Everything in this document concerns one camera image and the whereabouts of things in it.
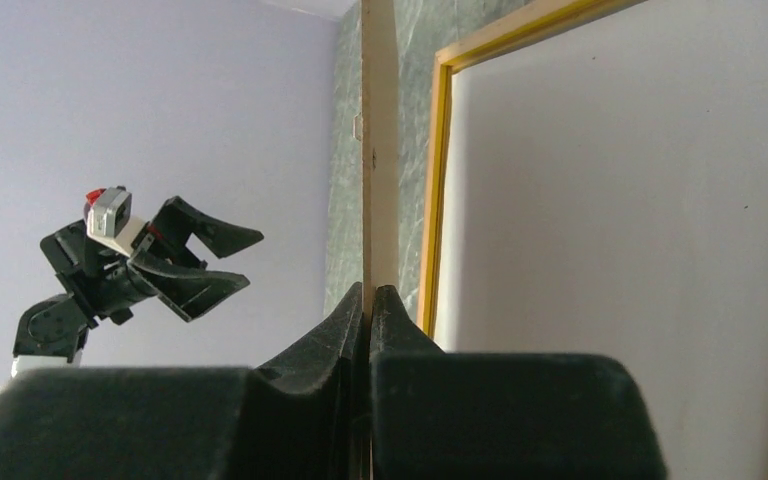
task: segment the red part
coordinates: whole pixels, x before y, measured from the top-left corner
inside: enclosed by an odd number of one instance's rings
[[[163,235],[160,233],[160,230],[158,230],[157,227],[155,227],[154,225],[149,223],[148,225],[146,225],[146,230],[148,231],[148,233],[154,235],[154,237],[157,238],[158,240],[163,240]]]
[[[98,197],[101,196],[104,191],[107,190],[106,188],[99,188],[98,190],[93,190],[92,192],[87,194],[87,203],[90,205],[94,204],[96,200],[98,200]]]

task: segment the wooden edge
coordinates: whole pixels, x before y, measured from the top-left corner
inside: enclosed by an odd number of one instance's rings
[[[443,185],[449,147],[452,75],[491,58],[572,30],[645,0],[534,0],[437,52],[431,86],[431,128],[425,186],[425,222],[419,272],[417,323],[434,338]]]
[[[361,0],[363,311],[399,283],[399,55],[393,0]]]
[[[440,275],[440,237],[443,222],[443,178],[449,148],[449,120],[452,95],[452,68],[435,56],[431,83],[431,129],[425,178],[425,221],[422,226],[422,254],[419,268],[417,319],[419,328],[434,338],[437,312],[437,284]]]

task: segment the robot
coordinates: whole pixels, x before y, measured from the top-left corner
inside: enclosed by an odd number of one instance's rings
[[[241,274],[207,270],[187,248],[195,235],[217,258],[261,240],[257,230],[223,222],[180,197],[151,221],[131,215],[131,193],[117,186],[86,196],[84,218],[43,238],[40,248],[65,293],[21,316],[11,376],[40,367],[80,365],[89,331],[109,318],[122,325],[131,307],[157,297],[185,322],[249,285]]]

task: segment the wooden door frame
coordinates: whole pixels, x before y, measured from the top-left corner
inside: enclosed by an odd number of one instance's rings
[[[443,226],[443,185],[452,114],[452,76],[466,68],[534,45],[644,0],[533,0],[434,56],[431,84],[431,128],[425,184],[425,222],[419,270],[417,323],[434,338],[440,246]]]

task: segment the green marble wall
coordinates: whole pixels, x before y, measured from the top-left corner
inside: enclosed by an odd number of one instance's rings
[[[399,44],[399,293],[416,319],[431,76],[437,50],[522,7],[528,0],[395,0]],[[362,278],[358,6],[340,23],[334,84],[325,313]]]

